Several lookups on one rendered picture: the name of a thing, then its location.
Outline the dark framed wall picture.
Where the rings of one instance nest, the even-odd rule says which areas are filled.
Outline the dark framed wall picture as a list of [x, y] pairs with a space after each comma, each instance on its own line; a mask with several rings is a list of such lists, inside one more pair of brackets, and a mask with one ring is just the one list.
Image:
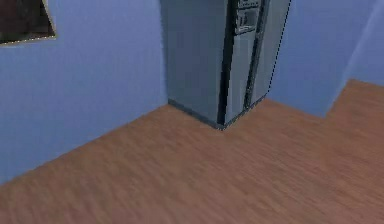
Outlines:
[[0, 44], [55, 35], [46, 0], [0, 0]]

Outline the grey fridge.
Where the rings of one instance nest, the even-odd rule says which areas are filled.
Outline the grey fridge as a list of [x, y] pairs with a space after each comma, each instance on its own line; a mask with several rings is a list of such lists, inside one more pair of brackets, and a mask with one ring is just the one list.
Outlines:
[[251, 105], [244, 98], [261, 0], [160, 0], [168, 103], [225, 129], [270, 91], [290, 0], [270, 0]]

